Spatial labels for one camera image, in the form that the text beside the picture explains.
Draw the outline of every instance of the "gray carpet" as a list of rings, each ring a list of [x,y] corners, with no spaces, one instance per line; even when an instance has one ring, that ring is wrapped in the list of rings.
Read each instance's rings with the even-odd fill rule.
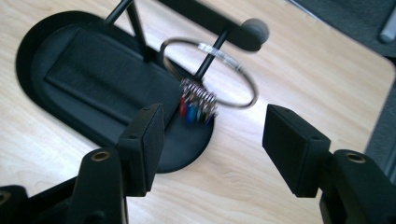
[[[396,0],[290,0],[396,64],[396,41],[378,39]],[[396,185],[396,85],[389,94],[366,154]]]

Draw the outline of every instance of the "metal ring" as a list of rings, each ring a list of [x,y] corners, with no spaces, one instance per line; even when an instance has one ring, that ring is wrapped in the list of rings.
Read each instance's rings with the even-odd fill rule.
[[[248,75],[248,73],[242,68],[241,64],[238,63],[236,60],[234,60],[232,57],[230,57],[228,54],[224,53],[223,51],[216,49],[205,43],[200,43],[194,40],[183,39],[183,38],[170,38],[163,41],[163,43],[161,44],[160,56],[163,57],[163,65],[165,66],[166,70],[168,70],[168,72],[171,73],[174,77],[176,77],[178,80],[182,80],[184,78],[181,74],[178,73],[178,71],[171,64],[169,59],[165,57],[164,54],[166,47],[169,46],[170,44],[175,44],[175,43],[193,45],[198,49],[200,49],[201,51],[213,55],[216,58],[220,59],[223,63],[225,63],[233,70],[235,70],[247,82],[253,94],[253,97],[250,100],[250,102],[246,104],[238,104],[238,103],[224,101],[221,99],[216,99],[217,103],[221,105],[227,105],[230,107],[237,107],[237,108],[250,107],[256,104],[259,97],[256,84],[254,83],[253,79]]]

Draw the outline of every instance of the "wooden surface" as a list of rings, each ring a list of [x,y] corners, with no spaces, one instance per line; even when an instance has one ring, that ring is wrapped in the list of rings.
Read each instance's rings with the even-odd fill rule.
[[[320,193],[316,199],[295,198],[262,148],[266,106],[283,105],[300,114],[332,139],[331,151],[362,152],[394,79],[393,67],[284,0],[205,2],[239,23],[259,18],[268,24],[270,39],[258,53],[223,48],[256,80],[260,99],[247,110],[221,107],[212,140],[197,161],[157,175],[146,198],[128,199],[130,222],[320,223]],[[22,185],[32,196],[75,176],[83,155],[97,148],[21,90],[14,63],[23,36],[54,13],[82,10],[105,17],[117,3],[0,2],[0,186]],[[172,36],[215,41],[155,1],[140,0],[137,6],[155,49]],[[129,30],[124,16],[117,25]],[[191,70],[202,58],[193,49],[175,47],[169,53]],[[236,80],[218,62],[205,76],[220,96],[247,100],[246,87]]]

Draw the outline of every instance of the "screw hole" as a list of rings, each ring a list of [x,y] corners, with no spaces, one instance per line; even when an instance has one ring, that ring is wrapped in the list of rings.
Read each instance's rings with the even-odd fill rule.
[[[356,163],[365,163],[365,162],[366,162],[366,159],[364,159],[363,156],[358,155],[358,154],[355,154],[355,153],[350,153],[350,152],[348,152],[348,153],[346,154],[346,157],[347,157],[350,161],[353,161],[353,162],[356,162]]]
[[[97,152],[92,155],[91,160],[93,161],[104,161],[110,157],[110,153],[107,151]]]

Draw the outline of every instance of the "black rod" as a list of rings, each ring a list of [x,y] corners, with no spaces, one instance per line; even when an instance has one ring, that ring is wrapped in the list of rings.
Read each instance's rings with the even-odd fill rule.
[[[137,13],[136,5],[134,4],[134,0],[132,0],[132,4],[126,8],[128,13],[129,21],[132,24],[132,28],[134,29],[134,36],[139,43],[139,47],[141,53],[143,55],[144,61],[149,61],[150,59],[150,51],[146,44],[145,34],[143,33],[142,25],[140,24],[139,15]]]
[[[218,39],[216,40],[213,47],[215,49],[220,49],[221,45],[227,40],[228,34],[231,32],[230,28],[225,28],[224,31],[219,35]],[[207,69],[209,68],[210,64],[212,64],[215,56],[208,54],[204,61],[202,62],[201,66],[198,68],[198,71],[195,73],[194,79],[195,80],[202,80],[204,77]]]
[[[125,9],[131,5],[133,0],[122,0],[116,8],[107,16],[105,20],[106,25],[113,25]]]

